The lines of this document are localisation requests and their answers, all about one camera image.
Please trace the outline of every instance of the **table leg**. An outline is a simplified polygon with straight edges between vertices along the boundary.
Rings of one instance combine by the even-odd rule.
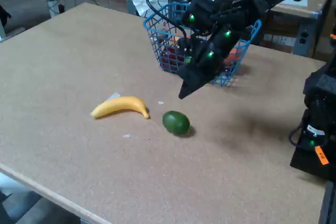
[[[48,0],[48,7],[51,18],[56,17],[59,14],[58,0]]]
[[[2,41],[5,37],[6,37],[5,29],[0,22],[0,41]]]
[[[319,224],[332,224],[336,221],[336,186],[328,181],[325,187],[324,198],[320,211]]]

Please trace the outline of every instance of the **paper scrap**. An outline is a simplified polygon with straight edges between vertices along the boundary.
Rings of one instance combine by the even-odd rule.
[[[106,101],[110,101],[110,100],[113,100],[113,99],[119,98],[119,97],[121,97],[121,94],[115,92]]]

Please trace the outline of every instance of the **brown tabletop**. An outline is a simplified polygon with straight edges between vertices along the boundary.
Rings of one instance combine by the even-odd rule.
[[[92,223],[317,223],[324,182],[289,166],[287,135],[321,62],[251,46],[232,87],[180,100],[142,21],[84,4],[0,44],[0,170]],[[114,92],[151,119],[94,120]]]

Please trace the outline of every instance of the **orange label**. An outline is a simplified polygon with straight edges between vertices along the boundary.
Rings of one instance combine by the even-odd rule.
[[[317,156],[319,157],[319,160],[321,161],[322,165],[328,165],[329,161],[327,160],[327,157],[325,156],[323,150],[319,146],[315,146],[315,152]]]

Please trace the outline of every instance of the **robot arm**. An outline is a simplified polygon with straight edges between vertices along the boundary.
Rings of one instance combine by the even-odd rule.
[[[263,18],[284,0],[187,0],[190,5],[182,17],[182,25],[194,30],[190,39],[179,42],[180,53],[191,57],[179,68],[183,79],[179,97],[196,91],[219,73],[223,60],[247,28]],[[209,36],[207,42],[196,36]]]

